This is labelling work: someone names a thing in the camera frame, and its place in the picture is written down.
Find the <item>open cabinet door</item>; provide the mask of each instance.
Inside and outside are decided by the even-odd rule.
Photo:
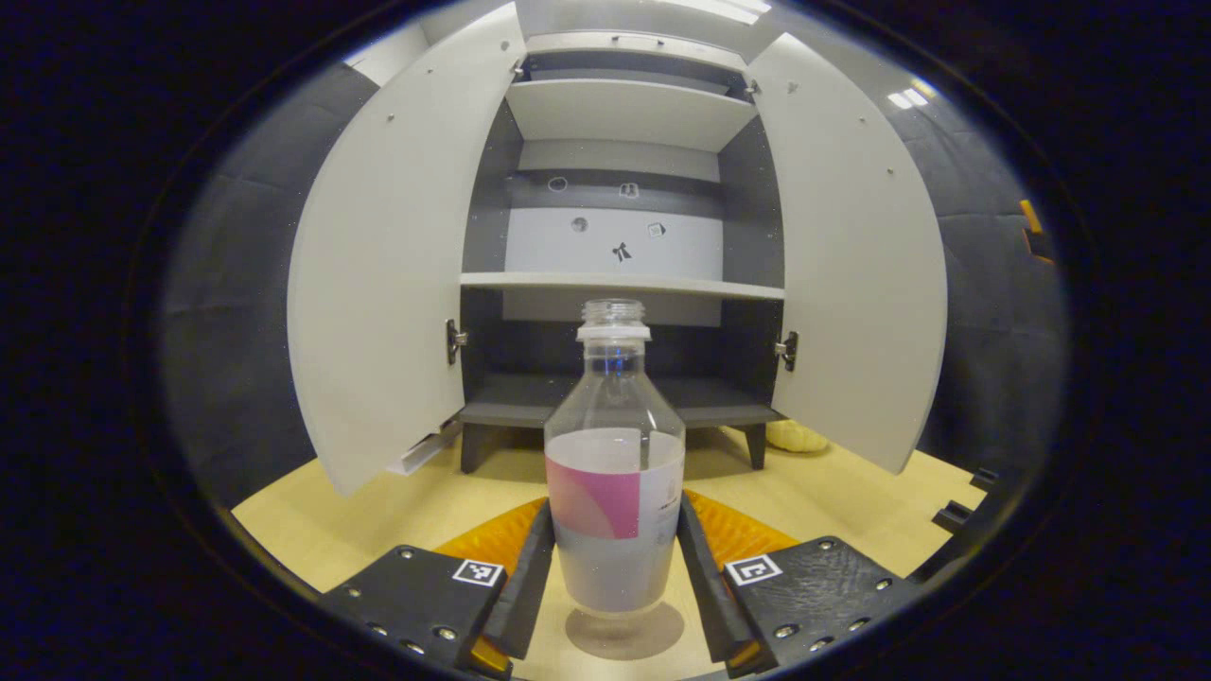
[[[782,338],[773,407],[900,473],[934,401],[946,264],[925,184],[859,88],[784,34],[750,64],[782,202]]]
[[[447,361],[471,190],[524,57],[512,4],[438,42],[325,160],[291,258],[287,332],[308,434],[350,494],[463,407]]]

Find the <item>white shelf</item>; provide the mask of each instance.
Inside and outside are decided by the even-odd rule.
[[[718,154],[757,115],[741,99],[636,80],[515,82],[505,97],[527,142],[614,139]]]
[[[658,291],[687,293],[712,298],[747,298],[781,301],[786,292],[770,286],[676,279],[633,274],[563,273],[563,271],[477,271],[464,273],[463,286],[474,288],[604,288],[616,291]]]
[[[532,35],[526,41],[530,55],[568,51],[639,52],[677,57],[734,71],[744,71],[744,58],[735,52],[668,35],[619,33],[616,30],[576,30]]]

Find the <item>black bracket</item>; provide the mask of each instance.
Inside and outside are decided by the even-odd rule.
[[[963,523],[969,517],[971,517],[971,509],[952,500],[946,504],[945,509],[934,515],[934,525],[946,530],[951,534],[955,534],[959,530],[963,530]]]
[[[458,355],[458,349],[466,345],[470,334],[466,331],[459,331],[458,326],[454,326],[454,320],[446,320],[446,361],[453,366],[454,356]]]
[[[836,537],[729,562],[723,577],[779,668],[869,634],[920,589]]]
[[[786,336],[786,340],[774,343],[774,354],[782,357],[786,371],[794,371],[794,355],[799,351],[799,334],[794,331]]]
[[[317,605],[404,656],[467,669],[507,577],[499,565],[396,546]]]

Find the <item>plastic bottle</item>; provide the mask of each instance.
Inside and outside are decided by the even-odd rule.
[[[546,422],[546,480],[563,578],[597,617],[645,612],[668,578],[685,425],[643,367],[638,301],[589,301],[585,373]]]

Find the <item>light wood floor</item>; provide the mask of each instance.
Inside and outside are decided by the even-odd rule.
[[[458,447],[411,476],[383,473],[356,494],[333,491],[312,460],[240,504],[236,519],[288,570],[321,591],[337,586],[390,548],[431,548],[546,494],[541,431],[517,430],[475,474],[459,471]],[[842,450],[794,454],[770,447],[765,469],[748,467],[742,434],[689,433],[685,487],[802,540],[834,534],[905,577],[949,534],[930,519],[951,499],[976,508],[985,493],[970,474],[916,452],[899,476]],[[689,576],[675,549],[665,601],[685,620],[678,642],[637,662],[601,659],[570,643],[573,602],[558,551],[551,565],[534,639],[515,675],[593,681],[683,679],[722,669],[702,639]]]

